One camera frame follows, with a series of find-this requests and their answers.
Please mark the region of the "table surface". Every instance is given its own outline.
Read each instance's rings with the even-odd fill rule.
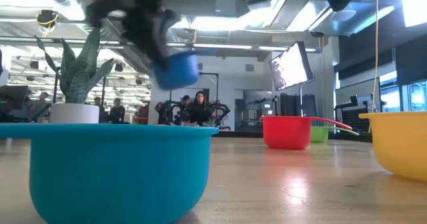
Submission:
[[[0,223],[45,223],[28,190],[29,141],[0,142]],[[305,151],[261,139],[213,140],[209,184],[179,223],[427,223],[427,183],[378,166],[370,143]]]

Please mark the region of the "plant leaf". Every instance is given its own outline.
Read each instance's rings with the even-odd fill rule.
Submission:
[[[89,80],[89,90],[92,90],[94,86],[101,80],[102,77],[108,75],[114,66],[114,59],[104,62],[101,67],[96,71],[95,75]]]
[[[42,42],[42,40],[40,40],[40,38],[38,38],[38,36],[34,35],[35,39],[37,40],[37,46],[45,52],[45,58],[46,58],[46,62],[47,64],[52,68],[52,70],[56,73],[58,73],[58,70],[56,68],[55,62],[52,60],[52,57],[47,54],[46,52],[46,48],[45,48],[45,44]]]
[[[63,79],[67,78],[67,70],[70,66],[70,64],[72,64],[75,61],[75,54],[73,49],[71,49],[68,46],[68,43],[65,42],[64,39],[61,39],[62,42],[62,47],[63,47],[63,53],[62,53],[62,62],[61,62],[61,76]]]
[[[99,49],[100,41],[101,41],[101,30],[100,28],[95,28],[87,36],[85,45],[83,46],[83,49],[81,50],[81,53],[79,55],[79,57],[82,56],[87,59],[86,71],[89,73],[89,78],[92,78],[96,72],[98,49]]]
[[[40,40],[40,38],[38,38],[38,36],[34,35],[35,39],[37,40],[37,46],[45,52],[45,58],[46,58],[46,62],[47,64],[50,66],[50,68],[56,72],[56,75],[58,75],[58,79],[59,79],[59,83],[60,83],[60,88],[61,91],[65,94],[68,90],[68,84],[66,83],[65,79],[62,78],[61,74],[59,74],[58,69],[56,68],[55,62],[52,60],[52,57],[47,54],[46,52],[46,48],[45,48],[45,44],[42,42],[42,40]]]
[[[67,93],[65,94],[66,103],[83,104],[89,93],[89,76],[86,70],[78,71],[71,82]]]
[[[87,66],[87,62],[86,62],[86,59],[84,58],[77,58],[75,61],[73,61],[73,63],[70,64],[67,70],[66,84],[70,85],[73,82],[73,79],[78,72],[81,72],[81,71],[86,72],[86,66]]]

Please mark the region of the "dark hair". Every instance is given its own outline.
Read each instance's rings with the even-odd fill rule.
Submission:
[[[203,91],[198,91],[196,94],[195,94],[195,97],[194,97],[194,104],[196,104],[196,105],[199,105],[199,103],[197,102],[197,96],[199,95],[199,94],[202,94],[203,95],[203,105],[206,105],[206,98],[205,98],[205,94],[203,93]]]

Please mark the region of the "blue bowl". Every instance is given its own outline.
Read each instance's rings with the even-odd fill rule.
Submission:
[[[48,223],[177,221],[204,192],[215,133],[155,125],[0,125],[0,138],[32,139],[31,198]]]
[[[185,51],[169,57],[169,69],[151,65],[157,84],[163,90],[174,90],[197,82],[197,55],[194,51]]]

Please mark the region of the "red handle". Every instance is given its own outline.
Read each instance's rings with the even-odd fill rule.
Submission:
[[[325,118],[320,118],[320,117],[306,117],[306,118],[311,119],[312,121],[325,121],[325,122],[329,122],[329,123],[335,124],[335,125],[337,125],[339,127],[343,127],[345,129],[349,129],[349,130],[353,129],[353,127],[351,127],[349,125],[346,125],[346,124],[343,124],[343,123],[338,122],[338,121],[333,121],[333,120],[329,120],[329,119],[325,119]]]

